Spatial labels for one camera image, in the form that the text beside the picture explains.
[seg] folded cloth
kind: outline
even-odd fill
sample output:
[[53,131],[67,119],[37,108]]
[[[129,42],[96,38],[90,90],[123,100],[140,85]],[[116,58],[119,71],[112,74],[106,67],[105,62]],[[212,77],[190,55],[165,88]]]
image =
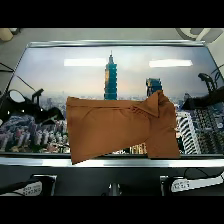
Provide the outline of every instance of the folded cloth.
[[145,101],[67,98],[72,163],[146,143],[150,158],[179,158],[173,103],[159,90]]

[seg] floor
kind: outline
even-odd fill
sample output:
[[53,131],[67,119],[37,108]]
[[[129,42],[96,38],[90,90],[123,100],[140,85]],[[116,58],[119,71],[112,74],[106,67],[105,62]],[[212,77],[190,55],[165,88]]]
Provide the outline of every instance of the floor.
[[[0,62],[15,68],[26,45],[35,41],[180,39],[175,28],[22,28],[11,41],[0,41]],[[4,91],[10,73],[0,75],[0,91]]]

